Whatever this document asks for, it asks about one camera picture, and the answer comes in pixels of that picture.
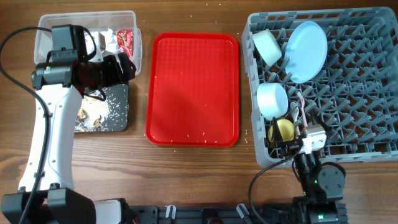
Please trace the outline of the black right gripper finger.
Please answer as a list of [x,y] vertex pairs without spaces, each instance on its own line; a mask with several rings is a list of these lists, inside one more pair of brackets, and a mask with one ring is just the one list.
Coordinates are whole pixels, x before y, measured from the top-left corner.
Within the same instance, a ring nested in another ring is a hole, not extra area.
[[273,126],[272,141],[273,142],[283,142],[283,138],[280,133],[277,119],[275,117],[273,117],[273,119],[272,119],[272,126]]
[[325,128],[326,124],[322,121],[322,119],[316,114],[316,112],[311,111],[310,117],[313,125],[319,124],[321,127]]

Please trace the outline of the yellow cup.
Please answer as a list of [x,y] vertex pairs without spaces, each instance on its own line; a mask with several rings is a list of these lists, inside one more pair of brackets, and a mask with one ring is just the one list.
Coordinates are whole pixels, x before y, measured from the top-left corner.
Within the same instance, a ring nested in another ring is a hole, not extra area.
[[295,137],[295,128],[293,123],[288,119],[277,120],[278,129],[282,136],[283,142],[291,141]]

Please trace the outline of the white napkin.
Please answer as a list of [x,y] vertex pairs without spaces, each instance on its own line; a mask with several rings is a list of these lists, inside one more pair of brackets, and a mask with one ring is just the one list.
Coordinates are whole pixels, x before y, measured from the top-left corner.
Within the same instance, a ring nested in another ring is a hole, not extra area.
[[90,59],[90,62],[102,62],[105,56],[117,55],[119,47],[116,40],[116,34],[113,30],[102,30],[91,33],[85,33],[86,51],[88,55],[96,51],[96,54]]

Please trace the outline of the red snack wrapper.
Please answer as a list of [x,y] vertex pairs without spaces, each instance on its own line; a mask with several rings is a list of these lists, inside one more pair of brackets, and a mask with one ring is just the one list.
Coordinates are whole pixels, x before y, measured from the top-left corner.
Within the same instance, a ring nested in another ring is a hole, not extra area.
[[133,56],[133,33],[131,30],[118,30],[116,33],[118,50],[129,58]]

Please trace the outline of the light blue bowl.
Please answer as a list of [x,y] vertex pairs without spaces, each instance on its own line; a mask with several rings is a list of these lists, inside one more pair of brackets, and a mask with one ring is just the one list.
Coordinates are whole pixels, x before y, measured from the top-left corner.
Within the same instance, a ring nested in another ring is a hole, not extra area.
[[261,83],[257,89],[257,103],[268,121],[285,115],[289,107],[286,91],[279,83]]

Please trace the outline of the light blue plate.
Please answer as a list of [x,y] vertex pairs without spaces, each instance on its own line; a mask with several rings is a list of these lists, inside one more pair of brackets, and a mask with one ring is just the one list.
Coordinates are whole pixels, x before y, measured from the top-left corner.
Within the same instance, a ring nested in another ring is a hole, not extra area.
[[294,83],[304,83],[318,75],[326,60],[328,50],[324,30],[315,22],[300,24],[287,42],[285,67]]

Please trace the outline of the green bowl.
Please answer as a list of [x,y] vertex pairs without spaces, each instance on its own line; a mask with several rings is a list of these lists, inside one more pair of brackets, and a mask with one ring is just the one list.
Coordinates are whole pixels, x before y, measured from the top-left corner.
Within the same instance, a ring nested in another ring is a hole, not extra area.
[[282,51],[269,29],[252,35],[254,45],[268,66],[273,66],[282,56]]

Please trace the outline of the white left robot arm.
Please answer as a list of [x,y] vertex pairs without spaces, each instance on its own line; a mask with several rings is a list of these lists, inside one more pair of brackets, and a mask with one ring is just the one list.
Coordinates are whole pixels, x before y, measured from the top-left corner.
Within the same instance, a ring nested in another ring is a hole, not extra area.
[[50,53],[32,74],[36,99],[34,134],[27,168],[15,194],[2,198],[10,223],[130,223],[123,198],[92,201],[73,189],[75,123],[86,89],[126,83],[136,68],[125,53],[88,60],[76,50]]

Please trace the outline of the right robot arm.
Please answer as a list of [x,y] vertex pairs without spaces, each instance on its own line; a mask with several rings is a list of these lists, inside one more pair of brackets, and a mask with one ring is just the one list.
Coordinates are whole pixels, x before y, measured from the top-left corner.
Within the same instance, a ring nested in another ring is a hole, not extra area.
[[331,128],[322,121],[315,110],[310,112],[312,125],[302,133],[284,141],[280,128],[271,134],[270,148],[280,149],[282,156],[293,160],[292,168],[303,190],[302,197],[295,197],[290,204],[264,207],[264,214],[271,223],[343,223],[345,213],[340,214],[338,201],[343,198],[346,171],[335,162],[322,163],[319,151],[325,147]]

